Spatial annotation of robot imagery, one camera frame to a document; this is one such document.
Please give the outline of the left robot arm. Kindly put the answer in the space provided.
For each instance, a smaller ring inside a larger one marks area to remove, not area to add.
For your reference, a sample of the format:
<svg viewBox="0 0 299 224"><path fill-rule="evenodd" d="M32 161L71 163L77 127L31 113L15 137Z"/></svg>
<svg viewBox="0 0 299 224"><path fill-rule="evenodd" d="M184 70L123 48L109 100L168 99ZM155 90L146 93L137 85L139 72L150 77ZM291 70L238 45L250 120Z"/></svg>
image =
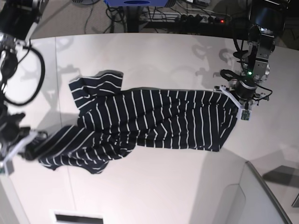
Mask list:
<svg viewBox="0 0 299 224"><path fill-rule="evenodd" d="M248 17L244 18L248 32L247 50L239 48L234 40L234 56L241 64L240 74L231 70L221 70L220 76L229 86L216 86L215 90L228 96L237 107L237 118L248 121L252 109L262 100L269 100L269 94L258 93L257 88L268 79L270 73L269 57L275 49L275 39L285 27L285 14L288 0L253 0Z"/></svg>

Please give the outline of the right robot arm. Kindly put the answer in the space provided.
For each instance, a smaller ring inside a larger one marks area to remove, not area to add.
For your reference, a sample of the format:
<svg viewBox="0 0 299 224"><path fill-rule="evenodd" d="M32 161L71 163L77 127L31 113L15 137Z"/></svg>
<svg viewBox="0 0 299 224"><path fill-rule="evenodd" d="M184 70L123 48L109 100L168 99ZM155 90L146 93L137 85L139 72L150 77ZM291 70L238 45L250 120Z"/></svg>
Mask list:
<svg viewBox="0 0 299 224"><path fill-rule="evenodd" d="M28 145L36 137L47 137L47 133L21 127L25 113L10 114L8 105L25 106L39 93L45 78L45 61L42 54L31 44L42 14L48 4L46 0L6 0L0 11L0 173L11 175L14 172L13 157L17 154L34 160L36 155ZM21 60L19 50L34 53L39 59L41 75L33 95L25 102L17 103L6 97L9 79L13 77Z"/></svg>

